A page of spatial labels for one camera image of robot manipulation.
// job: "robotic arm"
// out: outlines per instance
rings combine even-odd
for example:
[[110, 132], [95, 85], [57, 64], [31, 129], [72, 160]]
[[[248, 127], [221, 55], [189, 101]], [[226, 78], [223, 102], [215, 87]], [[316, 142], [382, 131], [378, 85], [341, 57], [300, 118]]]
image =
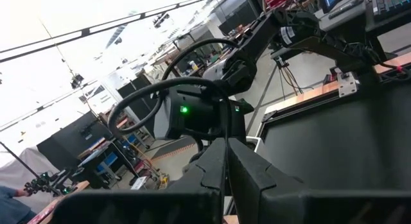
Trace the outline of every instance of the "robotic arm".
[[[262, 15], [237, 37], [238, 43], [233, 43], [236, 48], [228, 57], [204, 73], [207, 80], [175, 78], [150, 85], [121, 101], [109, 117], [110, 130], [120, 135], [115, 124], [119, 112], [134, 99], [159, 92], [160, 102], [153, 112], [157, 139], [191, 135], [213, 141], [181, 179], [159, 191], [73, 194], [58, 206], [53, 221], [74, 223], [81, 218], [89, 223], [222, 223], [227, 190], [234, 198], [240, 223], [347, 223], [353, 219], [372, 223], [376, 217], [380, 221], [389, 218], [389, 213], [379, 211], [395, 208], [393, 204], [411, 193], [313, 191], [245, 145], [243, 115], [248, 110], [241, 102], [229, 102], [227, 96], [250, 88], [257, 59], [276, 37], [286, 47], [335, 59], [343, 73], [372, 72], [365, 47], [324, 33], [313, 15], [281, 9]], [[183, 51], [168, 69], [188, 51]], [[369, 204], [371, 208], [363, 212]], [[83, 212], [85, 215], [79, 217], [72, 207], [84, 211], [92, 207], [94, 215]]]

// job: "floor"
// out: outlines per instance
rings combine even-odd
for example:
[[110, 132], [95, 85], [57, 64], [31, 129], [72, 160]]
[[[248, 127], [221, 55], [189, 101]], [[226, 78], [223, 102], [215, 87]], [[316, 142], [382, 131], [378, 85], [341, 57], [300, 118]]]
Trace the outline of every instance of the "floor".
[[[387, 52], [393, 52], [402, 55], [411, 51], [411, 24], [407, 24], [396, 30], [390, 31], [379, 37], [381, 45]], [[329, 68], [334, 66], [334, 61], [319, 56], [315, 53], [303, 53], [289, 59], [290, 70], [294, 74], [300, 87], [319, 87]], [[265, 109], [284, 99], [295, 96], [293, 88], [280, 78], [280, 73], [275, 66], [274, 61], [270, 59], [268, 50], [266, 50], [257, 62], [258, 72], [252, 87], [244, 93], [237, 94], [236, 99], [245, 99], [254, 108], [253, 113], [245, 116], [245, 124], [248, 136], [255, 136], [260, 121], [265, 113]], [[146, 152], [148, 157], [152, 157], [163, 141], [155, 141], [152, 151]], [[189, 158], [197, 152], [197, 147], [193, 146], [176, 155], [165, 157], [154, 162], [155, 166], [161, 172], [170, 175], [171, 180], [177, 180], [182, 176], [182, 167], [184, 167]], [[130, 173], [125, 173], [122, 181], [118, 183], [121, 189], [128, 189], [128, 181], [132, 178]]]

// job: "metal bracket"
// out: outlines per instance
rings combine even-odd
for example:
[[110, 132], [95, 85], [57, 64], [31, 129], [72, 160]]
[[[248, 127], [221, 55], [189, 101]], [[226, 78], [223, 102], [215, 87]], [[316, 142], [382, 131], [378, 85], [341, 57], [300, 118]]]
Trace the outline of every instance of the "metal bracket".
[[338, 93], [340, 97], [351, 95], [358, 91], [357, 80], [352, 72], [338, 73]]

